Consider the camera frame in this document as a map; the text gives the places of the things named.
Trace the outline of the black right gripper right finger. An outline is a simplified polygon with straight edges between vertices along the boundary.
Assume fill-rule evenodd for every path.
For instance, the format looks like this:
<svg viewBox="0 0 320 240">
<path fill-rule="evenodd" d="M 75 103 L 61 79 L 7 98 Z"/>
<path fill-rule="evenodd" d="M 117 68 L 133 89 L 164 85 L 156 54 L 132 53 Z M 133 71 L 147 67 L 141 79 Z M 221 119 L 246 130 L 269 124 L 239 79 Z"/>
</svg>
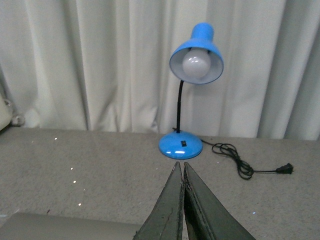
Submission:
<svg viewBox="0 0 320 240">
<path fill-rule="evenodd" d="M 253 240 L 187 162 L 183 179 L 184 214 L 190 240 Z"/>
</svg>

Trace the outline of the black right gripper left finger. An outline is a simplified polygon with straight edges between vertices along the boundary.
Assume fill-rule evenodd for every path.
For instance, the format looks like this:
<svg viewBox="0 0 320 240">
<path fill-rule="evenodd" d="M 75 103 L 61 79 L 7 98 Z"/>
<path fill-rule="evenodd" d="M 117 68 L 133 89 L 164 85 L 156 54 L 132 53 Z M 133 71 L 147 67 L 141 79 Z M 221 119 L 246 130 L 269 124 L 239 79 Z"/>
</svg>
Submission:
<svg viewBox="0 0 320 240">
<path fill-rule="evenodd" d="M 184 219 L 184 180 L 177 161 L 150 215 L 135 240 L 181 240 Z"/>
</svg>

